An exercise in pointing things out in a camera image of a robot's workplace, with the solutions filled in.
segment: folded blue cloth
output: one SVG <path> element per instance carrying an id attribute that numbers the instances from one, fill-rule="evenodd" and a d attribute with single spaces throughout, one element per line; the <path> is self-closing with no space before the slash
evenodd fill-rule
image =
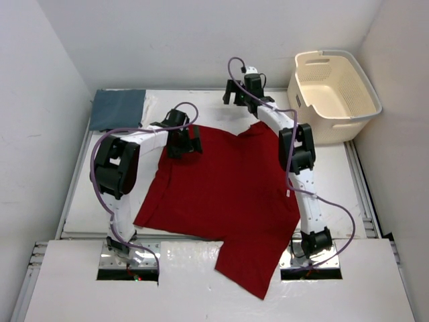
<path id="1" fill-rule="evenodd" d="M 103 131 L 118 127 L 139 127 L 145 96 L 145 89 L 124 91 L 99 89 L 93 102 L 93 111 L 89 122 L 90 131 Z"/>

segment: gray wall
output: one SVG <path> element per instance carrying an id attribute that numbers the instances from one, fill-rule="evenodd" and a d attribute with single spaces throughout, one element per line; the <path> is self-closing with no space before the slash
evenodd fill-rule
<path id="1" fill-rule="evenodd" d="M 429 1 L 383 4 L 359 55 L 384 111 L 355 140 L 418 321 L 429 321 Z"/>
<path id="2" fill-rule="evenodd" d="M 38 1 L 93 93 L 223 87 L 234 55 L 285 87 L 299 52 L 356 52 L 382 0 Z"/>
<path id="3" fill-rule="evenodd" d="M 55 231 L 90 95 L 36 0 L 0 1 L 0 321 Z"/>

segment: laundry basket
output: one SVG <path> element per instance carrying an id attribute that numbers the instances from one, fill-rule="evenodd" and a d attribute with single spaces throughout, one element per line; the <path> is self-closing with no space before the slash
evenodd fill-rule
<path id="1" fill-rule="evenodd" d="M 381 104 L 356 59 L 342 50 L 296 55 L 288 88 L 298 123 L 312 127 L 315 144 L 353 139 L 381 112 Z"/>

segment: black cable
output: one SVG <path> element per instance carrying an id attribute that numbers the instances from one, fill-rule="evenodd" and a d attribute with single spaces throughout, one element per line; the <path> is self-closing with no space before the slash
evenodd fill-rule
<path id="1" fill-rule="evenodd" d="M 297 256 L 295 255 L 295 251 L 294 251 L 294 241 L 292 240 L 292 238 L 290 239 L 290 252 L 292 253 L 292 255 L 295 258 L 303 258 L 305 256 L 305 254 L 302 254 L 301 256 Z"/>
<path id="2" fill-rule="evenodd" d="M 267 84 L 267 75 L 265 75 L 263 72 L 260 72 L 259 75 L 263 75 L 263 86 L 262 88 L 264 89 L 266 84 Z"/>

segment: purple cable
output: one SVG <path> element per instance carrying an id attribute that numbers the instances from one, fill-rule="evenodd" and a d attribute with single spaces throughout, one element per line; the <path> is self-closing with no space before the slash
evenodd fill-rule
<path id="1" fill-rule="evenodd" d="M 234 76 L 233 76 L 233 73 L 231 72 L 231 62 L 233 61 L 233 60 L 239 60 L 240 62 L 241 62 L 241 64 L 243 65 L 243 67 L 246 67 L 246 64 L 244 63 L 244 60 L 243 59 L 241 59 L 240 57 L 232 57 L 229 61 L 228 61 L 228 73 L 229 73 L 229 76 L 231 77 L 231 79 L 233 80 L 233 82 L 244 92 L 244 93 L 246 93 L 247 95 L 249 95 L 252 99 L 255 99 L 256 101 L 258 101 L 260 104 L 262 104 L 262 105 L 264 105 L 264 106 L 266 106 L 266 107 L 268 107 L 268 108 L 270 108 L 270 109 L 273 109 L 273 107 L 270 105 L 270 104 L 268 104 L 268 103 L 266 103 L 266 102 L 264 102 L 264 101 L 262 101 L 261 99 L 259 99 L 259 98 L 257 98 L 255 95 L 253 95 L 252 93 L 250 93 L 249 91 L 246 91 L 246 89 L 244 89 L 244 87 L 243 86 L 241 86 L 240 84 L 239 84 L 239 82 L 237 82 L 237 80 L 234 78 Z M 278 112 L 282 112 L 282 113 L 286 113 L 286 112 L 292 112 L 293 114 L 294 114 L 294 128 L 292 129 L 292 142 L 295 142 L 295 137 L 296 137 L 296 129 L 297 129 L 297 127 L 298 127 L 298 114 L 297 114 L 297 111 L 295 110 L 295 109 L 277 109 L 276 111 L 278 111 Z M 295 192 L 297 192 L 297 193 L 306 193 L 307 195 L 310 195 L 310 196 L 313 196 L 313 197 L 316 197 L 318 200 L 320 200 L 320 201 L 322 201 L 323 203 L 326 203 L 327 205 L 331 205 L 331 206 L 334 206 L 334 207 L 337 207 L 337 208 L 339 208 L 339 209 L 342 209 L 343 211 L 345 211 L 345 213 L 350 217 L 350 220 L 351 220 L 351 224 L 352 224 L 352 232 L 351 232 L 351 235 L 350 235 L 350 238 L 347 240 L 347 242 L 346 242 L 346 244 L 339 250 L 339 251 L 337 251 L 336 252 L 336 254 L 334 254 L 334 255 L 332 255 L 330 258 L 328 258 L 327 260 L 323 260 L 323 261 L 321 261 L 321 262 L 318 262 L 318 263 L 315 263 L 315 264 L 311 264 L 311 265 L 308 265 L 308 266 L 305 266 L 305 267 L 301 267 L 301 268 L 297 268 L 297 269 L 295 269 L 295 270 L 292 270 L 292 272 L 300 272 L 300 271 L 303 271 L 303 270 L 311 270 L 311 269 L 313 269 L 313 268 L 316 268 L 316 267 L 318 267 L 318 266 L 320 266 L 320 265 L 323 265 L 324 263 L 326 263 L 327 261 L 329 261 L 329 260 L 331 260 L 331 259 L 333 259 L 335 256 L 337 256 L 337 255 L 339 255 L 339 254 L 341 254 L 349 245 L 350 245 L 350 243 L 352 242 L 352 240 L 353 240 L 353 238 L 354 238 L 354 236 L 355 236 L 355 234 L 356 234 L 356 223 L 355 223 L 355 220 L 353 219 L 353 216 L 351 215 L 351 213 L 350 213 L 350 211 L 348 211 L 347 209 L 345 209 L 343 206 L 341 206 L 341 205 L 339 205 L 339 204 L 337 204 L 337 203 L 333 203 L 333 202 L 331 202 L 331 201 L 327 201 L 326 199 L 323 199 L 322 197 L 319 197 L 318 195 L 315 195 L 315 194 L 313 194 L 313 193 L 311 193 L 311 192 L 309 192 L 309 191 L 306 191 L 306 190 L 302 190 L 302 189 L 296 189 L 296 188 L 294 188 L 290 183 L 289 183 L 289 171 L 290 171 L 290 164 L 291 164 L 291 161 L 292 161 L 292 154 L 294 153 L 294 145 L 293 144 L 291 144 L 290 145 L 290 149 L 289 149 L 289 155 L 288 155 L 288 162 L 286 163 L 286 186 L 287 186 L 287 188 L 288 189 L 290 189 L 290 190 L 292 190 L 292 191 L 295 191 Z"/>
<path id="2" fill-rule="evenodd" d="M 112 211 L 106 205 L 103 198 L 101 197 L 100 190 L 97 186 L 97 180 L 95 178 L 95 154 L 97 153 L 97 150 L 98 150 L 99 146 L 101 145 L 101 142 L 113 133 L 124 132 L 124 131 L 126 131 L 126 132 L 143 132 L 143 133 L 171 131 L 171 130 L 175 130 L 175 129 L 183 129 L 183 128 L 188 127 L 189 125 L 195 123 L 196 119 L 198 119 L 198 114 L 199 114 L 198 108 L 190 102 L 181 102 L 181 103 L 177 104 L 173 109 L 177 109 L 181 105 L 190 105 L 195 109 L 195 112 L 196 112 L 195 118 L 192 121 L 190 121 L 189 123 L 184 124 L 184 125 L 180 125 L 180 126 L 174 126 L 174 127 L 163 127 L 163 128 L 155 129 L 154 131 L 152 131 L 150 129 L 139 129 L 139 128 L 132 128 L 132 127 L 122 127 L 122 128 L 118 128 L 118 129 L 112 129 L 111 131 L 104 133 L 101 136 L 101 138 L 99 138 L 99 140 L 95 143 L 93 151 L 91 152 L 91 157 L 90 157 L 90 178 L 91 178 L 91 182 L 93 183 L 95 195 L 97 196 L 97 199 L 99 200 L 101 206 L 105 209 L 105 211 L 107 211 L 111 215 L 110 216 L 110 228 L 111 228 L 112 234 L 115 236 L 115 238 L 121 244 L 128 246 L 130 248 L 138 248 L 140 250 L 147 251 L 147 252 L 151 253 L 152 255 L 154 255 L 158 275 L 160 274 L 160 261 L 158 260 L 158 257 L 156 257 L 155 253 L 153 251 L 151 251 L 149 248 L 143 247 L 141 245 L 135 245 L 135 244 L 129 243 L 129 242 L 125 241 L 124 239 L 122 239 L 122 237 L 118 234 L 116 227 L 113 225 L 113 220 L 115 218 L 115 212 Z"/>

